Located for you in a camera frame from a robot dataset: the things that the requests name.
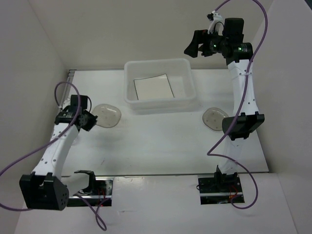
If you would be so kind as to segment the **translucent white plastic bin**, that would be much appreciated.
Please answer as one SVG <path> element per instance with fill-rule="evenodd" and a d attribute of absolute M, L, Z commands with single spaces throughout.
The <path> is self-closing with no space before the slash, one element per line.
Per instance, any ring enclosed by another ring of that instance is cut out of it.
<path fill-rule="evenodd" d="M 194 109 L 197 93 L 189 61 L 174 58 L 125 63 L 124 100 L 142 114 Z"/>

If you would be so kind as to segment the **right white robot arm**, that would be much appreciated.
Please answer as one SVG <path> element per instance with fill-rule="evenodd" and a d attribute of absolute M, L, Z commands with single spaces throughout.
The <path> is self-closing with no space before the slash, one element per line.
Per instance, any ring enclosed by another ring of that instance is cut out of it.
<path fill-rule="evenodd" d="M 208 30 L 196 30 L 190 45 L 184 53 L 196 58 L 198 52 L 207 57 L 220 53 L 226 60 L 230 71 L 233 94 L 234 94 L 234 115 L 222 120 L 221 126 L 223 136 L 208 151 L 208 156 L 218 157 L 213 153 L 214 149 L 225 142 L 225 154 L 221 158 L 226 162 L 217 166 L 214 173 L 214 187 L 223 192 L 231 183 L 236 182 L 238 159 L 241 155 L 243 141 L 254 132 L 265 120 L 260 113 L 255 101 L 253 85 L 253 59 L 256 50 L 249 42 L 243 42 L 243 34 L 239 32 L 217 32 Z"/>

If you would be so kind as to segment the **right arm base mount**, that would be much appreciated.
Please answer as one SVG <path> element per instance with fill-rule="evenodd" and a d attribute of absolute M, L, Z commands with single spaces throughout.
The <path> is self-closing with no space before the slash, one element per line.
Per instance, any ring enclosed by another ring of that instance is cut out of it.
<path fill-rule="evenodd" d="M 199 191 L 200 204 L 230 204 L 231 199 L 234 203 L 244 203 L 244 195 L 240 178 L 237 176 L 234 181 L 221 183 L 213 175 L 199 175 L 196 189 Z"/>

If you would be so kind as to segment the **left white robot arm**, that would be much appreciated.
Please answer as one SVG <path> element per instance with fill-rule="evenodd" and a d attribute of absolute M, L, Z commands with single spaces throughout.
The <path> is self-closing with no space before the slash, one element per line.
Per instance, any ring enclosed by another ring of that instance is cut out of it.
<path fill-rule="evenodd" d="M 97 190 L 93 171 L 78 170 L 61 179 L 62 169 L 69 150 L 81 129 L 90 131 L 97 116 L 83 110 L 77 117 L 73 112 L 60 112 L 55 119 L 52 144 L 31 174 L 22 175 L 19 186 L 29 209 L 59 210 L 67 206 L 69 198 L 80 190 L 91 195 Z"/>

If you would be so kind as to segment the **square white black-rimmed plate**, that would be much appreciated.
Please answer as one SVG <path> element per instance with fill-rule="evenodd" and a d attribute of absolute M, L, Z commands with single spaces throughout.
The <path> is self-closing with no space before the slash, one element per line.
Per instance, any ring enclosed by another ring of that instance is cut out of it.
<path fill-rule="evenodd" d="M 166 74 L 134 79 L 134 86 L 138 100 L 174 98 L 174 94 Z"/>

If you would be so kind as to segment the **small clear glass cup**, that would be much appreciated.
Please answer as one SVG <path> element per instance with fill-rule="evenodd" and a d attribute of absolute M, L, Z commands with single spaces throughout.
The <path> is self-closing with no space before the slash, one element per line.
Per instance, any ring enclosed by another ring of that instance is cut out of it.
<path fill-rule="evenodd" d="M 77 145 L 78 143 L 79 143 L 79 138 L 76 137 L 76 138 L 73 140 L 73 142 L 72 142 L 72 146 L 75 146 L 75 145 Z"/>

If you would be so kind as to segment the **clear glass dish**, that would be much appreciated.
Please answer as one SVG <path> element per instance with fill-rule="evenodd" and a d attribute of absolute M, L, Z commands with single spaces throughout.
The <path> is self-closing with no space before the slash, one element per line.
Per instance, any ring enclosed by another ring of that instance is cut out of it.
<path fill-rule="evenodd" d="M 228 117 L 228 114 L 223 110 L 212 107 L 207 109 L 203 116 L 203 123 L 214 131 L 222 131 L 222 121 L 224 118 Z"/>
<path fill-rule="evenodd" d="M 121 119 L 120 109 L 109 104 L 97 105 L 92 114 L 97 116 L 96 125 L 103 128 L 115 127 Z"/>

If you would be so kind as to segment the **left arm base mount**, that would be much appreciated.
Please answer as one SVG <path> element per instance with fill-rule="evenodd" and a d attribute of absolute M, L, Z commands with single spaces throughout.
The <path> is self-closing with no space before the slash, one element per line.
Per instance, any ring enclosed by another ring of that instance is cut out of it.
<path fill-rule="evenodd" d="M 68 207 L 91 206 L 109 207 L 112 205 L 114 178 L 111 176 L 68 176 L 61 179 L 69 190 Z"/>

